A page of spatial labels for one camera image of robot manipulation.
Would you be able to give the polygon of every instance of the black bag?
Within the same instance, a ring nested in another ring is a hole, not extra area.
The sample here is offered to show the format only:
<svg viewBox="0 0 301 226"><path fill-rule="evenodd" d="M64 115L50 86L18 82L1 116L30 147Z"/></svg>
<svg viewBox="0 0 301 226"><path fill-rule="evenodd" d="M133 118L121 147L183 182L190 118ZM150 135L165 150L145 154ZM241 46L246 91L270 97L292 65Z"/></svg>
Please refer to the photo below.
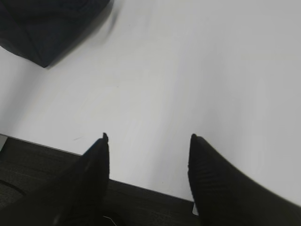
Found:
<svg viewBox="0 0 301 226"><path fill-rule="evenodd" d="M0 0L0 45L47 67L110 0Z"/></svg>

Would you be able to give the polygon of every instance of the dark carpet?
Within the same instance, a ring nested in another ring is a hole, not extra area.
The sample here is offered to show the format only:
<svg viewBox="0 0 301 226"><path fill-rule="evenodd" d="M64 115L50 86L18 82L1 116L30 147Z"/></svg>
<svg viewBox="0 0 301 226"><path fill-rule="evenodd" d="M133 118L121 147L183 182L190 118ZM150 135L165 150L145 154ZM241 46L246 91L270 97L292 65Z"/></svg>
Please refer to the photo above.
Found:
<svg viewBox="0 0 301 226"><path fill-rule="evenodd" d="M57 177L78 155L7 139L0 152L0 180L30 193ZM0 183L0 209L20 199L16 190ZM198 226L193 203L111 180L104 200L129 226Z"/></svg>

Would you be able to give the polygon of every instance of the white surface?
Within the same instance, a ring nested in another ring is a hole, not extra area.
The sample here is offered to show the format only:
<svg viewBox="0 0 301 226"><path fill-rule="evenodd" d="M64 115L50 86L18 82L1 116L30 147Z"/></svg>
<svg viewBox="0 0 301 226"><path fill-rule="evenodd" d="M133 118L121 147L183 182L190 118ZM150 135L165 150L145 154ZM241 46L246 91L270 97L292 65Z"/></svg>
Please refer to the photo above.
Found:
<svg viewBox="0 0 301 226"><path fill-rule="evenodd" d="M193 213L194 215L198 215L198 210L197 210L197 206L195 205L195 203L193 204L192 213Z"/></svg>
<svg viewBox="0 0 301 226"><path fill-rule="evenodd" d="M6 136L0 135L0 151L2 150L6 140L7 140Z"/></svg>
<svg viewBox="0 0 301 226"><path fill-rule="evenodd" d="M0 133L84 153L102 132L111 178L192 200L190 136L301 204L297 0L122 0L46 70L0 49Z"/></svg>

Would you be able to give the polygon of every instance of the dark fabric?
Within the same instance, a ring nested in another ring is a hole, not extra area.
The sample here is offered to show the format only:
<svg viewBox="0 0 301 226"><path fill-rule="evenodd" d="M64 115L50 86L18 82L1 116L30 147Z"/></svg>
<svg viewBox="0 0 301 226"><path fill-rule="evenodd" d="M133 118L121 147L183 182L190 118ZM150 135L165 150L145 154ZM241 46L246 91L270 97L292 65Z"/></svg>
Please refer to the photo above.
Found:
<svg viewBox="0 0 301 226"><path fill-rule="evenodd" d="M0 0L0 45L47 67L110 0Z"/></svg>
<svg viewBox="0 0 301 226"><path fill-rule="evenodd" d="M252 181L196 135L188 175L202 226L301 225L299 206Z"/></svg>
<svg viewBox="0 0 301 226"><path fill-rule="evenodd" d="M1 210L1 225L101 225L108 181L109 147L104 135L60 177Z"/></svg>

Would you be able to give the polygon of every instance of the white floor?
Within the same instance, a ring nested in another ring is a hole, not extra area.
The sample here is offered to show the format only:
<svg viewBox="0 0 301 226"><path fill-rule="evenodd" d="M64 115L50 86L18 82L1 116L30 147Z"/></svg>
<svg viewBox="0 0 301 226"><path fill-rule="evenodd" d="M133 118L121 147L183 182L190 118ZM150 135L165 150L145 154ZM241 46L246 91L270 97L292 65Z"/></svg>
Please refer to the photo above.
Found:
<svg viewBox="0 0 301 226"><path fill-rule="evenodd" d="M2 150L2 147L4 146L6 139L7 139L6 136L0 135L0 151Z"/></svg>

